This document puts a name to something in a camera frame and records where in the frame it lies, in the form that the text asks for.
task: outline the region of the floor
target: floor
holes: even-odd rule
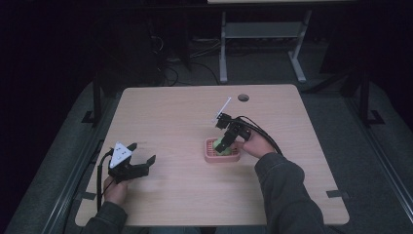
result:
[[[308,79],[304,84],[295,79],[286,53],[293,41],[275,41],[270,45],[262,41],[233,43],[226,85],[293,84],[304,91],[331,76],[319,74],[326,42],[304,44],[299,57]],[[193,42],[194,54],[210,45],[214,44]],[[163,85],[217,85],[216,51],[194,56],[191,62],[192,69],[188,70],[170,56]],[[412,220],[400,204],[380,158],[381,153],[388,157],[406,190],[413,192],[413,181],[409,179],[413,176],[413,134],[393,110],[386,94],[374,84],[370,109],[377,110],[385,124],[365,128],[357,117],[358,94],[342,97],[342,84],[339,81],[316,94],[302,94],[336,183],[346,194],[344,202],[351,218],[345,225],[326,227],[326,232],[413,233]],[[92,85],[78,96],[7,233],[81,232],[74,217],[121,95],[119,92],[114,97],[102,96],[103,115],[95,127],[82,123],[85,113],[93,110]],[[124,229],[124,233],[134,231],[133,227]]]

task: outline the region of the white triangle marker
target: white triangle marker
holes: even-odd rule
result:
[[[124,160],[127,159],[128,157],[131,157],[131,151],[128,150],[119,141],[116,142],[109,168],[113,169],[114,167],[118,166],[120,163],[124,162]]]

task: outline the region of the white marker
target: white marker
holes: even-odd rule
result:
[[[227,107],[227,104],[230,102],[231,97],[228,97],[227,102],[225,102],[224,106],[222,106],[222,108],[216,113],[215,118],[212,119],[212,123],[215,122],[218,118],[218,116],[222,113],[222,111],[225,109],[225,107]]]
[[[113,169],[129,157],[131,157],[131,151],[128,150],[121,142],[116,142],[109,168]]]

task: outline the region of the wooden tabletop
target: wooden tabletop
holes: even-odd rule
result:
[[[241,102],[238,95],[249,96]],[[100,157],[115,146],[137,142],[131,164],[156,154],[149,176],[130,184],[124,205],[127,225],[265,224],[263,199],[254,171],[257,159],[242,152],[236,163],[205,161],[205,140],[223,137],[211,123],[231,97],[224,113],[244,115],[264,129],[283,155],[306,173],[305,185],[326,224],[344,224],[349,215],[337,190],[303,102],[292,85],[206,86],[126,89]],[[107,163],[103,178],[107,176]],[[96,170],[87,192],[96,192]],[[76,216],[85,225],[96,214],[96,201],[83,199]]]

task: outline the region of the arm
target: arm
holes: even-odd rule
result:
[[[105,202],[95,217],[91,218],[86,224],[82,233],[121,233],[124,228],[128,215],[121,205],[124,203],[128,191],[128,181],[115,184],[113,177],[108,177],[104,181]]]
[[[304,171],[252,131],[233,147],[258,158],[255,171],[264,197],[268,233],[323,233],[322,213],[304,186]]]

